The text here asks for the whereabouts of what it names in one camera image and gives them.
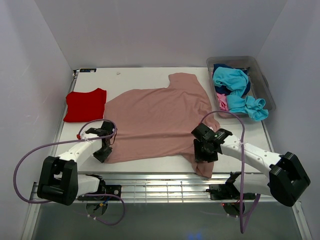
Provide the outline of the dusty pink t-shirt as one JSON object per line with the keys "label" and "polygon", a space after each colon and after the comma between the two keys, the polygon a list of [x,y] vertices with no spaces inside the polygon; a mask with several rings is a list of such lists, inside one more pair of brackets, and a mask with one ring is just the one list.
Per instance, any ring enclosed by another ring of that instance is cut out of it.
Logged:
{"label": "dusty pink t-shirt", "polygon": [[210,99],[196,75],[174,73],[169,86],[132,89],[105,104],[105,119],[117,135],[107,163],[181,155],[197,175],[210,178],[213,162],[197,163],[191,132],[211,112]]}

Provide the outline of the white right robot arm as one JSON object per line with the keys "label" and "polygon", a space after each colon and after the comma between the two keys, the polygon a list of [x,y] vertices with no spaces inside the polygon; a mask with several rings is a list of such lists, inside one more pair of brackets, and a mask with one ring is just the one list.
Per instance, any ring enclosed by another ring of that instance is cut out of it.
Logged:
{"label": "white right robot arm", "polygon": [[299,158],[291,152],[266,151],[242,143],[226,129],[213,131],[203,123],[191,133],[197,163],[213,163],[218,160],[218,155],[225,155],[259,171],[259,174],[230,173],[224,184],[209,188],[214,200],[238,199],[240,195],[255,199],[258,195],[268,195],[282,205],[292,207],[311,183]]}

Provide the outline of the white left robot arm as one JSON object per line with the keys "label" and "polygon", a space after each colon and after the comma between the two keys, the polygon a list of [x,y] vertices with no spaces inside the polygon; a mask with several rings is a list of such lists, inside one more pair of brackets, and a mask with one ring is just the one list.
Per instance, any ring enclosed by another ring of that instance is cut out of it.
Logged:
{"label": "white left robot arm", "polygon": [[78,168],[91,157],[104,163],[112,153],[111,138],[116,132],[114,122],[105,120],[101,127],[91,127],[79,135],[79,141],[69,150],[58,156],[46,157],[42,164],[37,196],[66,206],[78,197],[102,199],[106,195],[103,178],[96,174],[78,175]]}

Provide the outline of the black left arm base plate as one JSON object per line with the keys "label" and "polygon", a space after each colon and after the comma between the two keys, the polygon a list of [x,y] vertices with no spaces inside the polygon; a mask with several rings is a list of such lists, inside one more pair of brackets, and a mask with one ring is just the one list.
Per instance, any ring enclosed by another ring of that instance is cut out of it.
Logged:
{"label": "black left arm base plate", "polygon": [[[121,185],[100,185],[96,192],[93,192],[94,195],[98,194],[108,194],[108,195],[115,195],[121,197],[122,193],[122,186]],[[116,201],[115,197],[110,196],[79,196],[77,198],[79,201]]]}

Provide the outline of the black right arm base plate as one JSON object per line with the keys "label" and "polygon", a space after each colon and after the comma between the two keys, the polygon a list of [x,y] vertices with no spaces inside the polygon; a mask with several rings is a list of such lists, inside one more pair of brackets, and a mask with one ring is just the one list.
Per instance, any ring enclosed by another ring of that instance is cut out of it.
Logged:
{"label": "black right arm base plate", "polygon": [[240,200],[240,191],[233,184],[210,184],[206,192],[211,200]]}

